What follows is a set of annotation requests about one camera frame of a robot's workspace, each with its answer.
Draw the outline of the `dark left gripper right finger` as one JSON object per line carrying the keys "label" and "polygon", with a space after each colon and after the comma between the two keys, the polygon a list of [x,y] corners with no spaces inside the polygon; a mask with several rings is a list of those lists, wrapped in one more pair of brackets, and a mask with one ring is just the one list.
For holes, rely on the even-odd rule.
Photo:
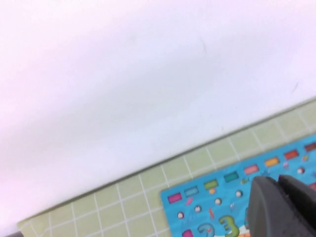
{"label": "dark left gripper right finger", "polygon": [[316,191],[290,175],[281,175],[278,184],[309,224],[316,223]]}

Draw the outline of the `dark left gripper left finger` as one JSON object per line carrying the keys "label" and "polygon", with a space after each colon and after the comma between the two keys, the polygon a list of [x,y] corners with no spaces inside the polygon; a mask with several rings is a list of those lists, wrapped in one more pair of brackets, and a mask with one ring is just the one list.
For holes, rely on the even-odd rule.
{"label": "dark left gripper left finger", "polygon": [[252,237],[314,237],[316,224],[309,224],[288,195],[271,177],[252,180],[248,205]]}

